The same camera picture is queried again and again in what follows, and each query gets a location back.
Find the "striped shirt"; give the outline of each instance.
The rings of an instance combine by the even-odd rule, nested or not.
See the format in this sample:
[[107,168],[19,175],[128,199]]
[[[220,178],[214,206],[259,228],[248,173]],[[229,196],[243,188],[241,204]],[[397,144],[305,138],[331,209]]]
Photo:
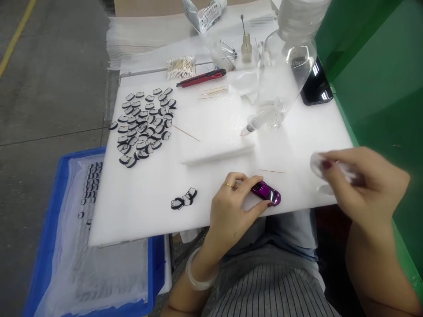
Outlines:
[[[221,292],[209,317],[339,316],[326,300],[310,261],[280,249],[263,249],[223,265]],[[232,283],[231,274],[243,273],[249,263],[254,267]]]

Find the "glue bottle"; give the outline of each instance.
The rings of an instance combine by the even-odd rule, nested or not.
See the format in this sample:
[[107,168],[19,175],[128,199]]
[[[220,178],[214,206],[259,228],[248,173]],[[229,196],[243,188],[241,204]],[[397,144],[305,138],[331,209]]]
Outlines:
[[330,0],[282,0],[279,29],[263,46],[256,116],[249,118],[242,136],[284,121],[316,61],[314,35],[329,4]]

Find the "woman's right hand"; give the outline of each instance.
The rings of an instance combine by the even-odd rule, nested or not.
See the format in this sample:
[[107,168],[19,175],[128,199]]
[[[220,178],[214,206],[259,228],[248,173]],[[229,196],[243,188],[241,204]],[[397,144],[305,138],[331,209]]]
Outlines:
[[[392,215],[404,197],[410,182],[407,172],[389,163],[367,147],[321,153],[323,173],[331,185],[340,208],[364,229],[391,225]],[[347,182],[335,162],[352,165],[364,176],[365,185]]]

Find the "jeans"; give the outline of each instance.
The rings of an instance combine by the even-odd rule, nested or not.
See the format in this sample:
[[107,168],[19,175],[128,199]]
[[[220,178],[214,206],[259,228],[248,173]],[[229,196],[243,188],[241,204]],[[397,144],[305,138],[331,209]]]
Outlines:
[[223,260],[227,261],[268,243],[317,262],[319,258],[316,254],[318,244],[314,211],[305,209],[258,218]]

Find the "gray floor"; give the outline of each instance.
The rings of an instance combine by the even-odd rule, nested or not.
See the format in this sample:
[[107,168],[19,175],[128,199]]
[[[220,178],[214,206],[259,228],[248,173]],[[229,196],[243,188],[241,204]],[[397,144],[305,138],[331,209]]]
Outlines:
[[[0,0],[0,59],[27,3]],[[38,0],[0,79],[2,316],[22,313],[59,158],[104,143],[107,29],[98,0]]]

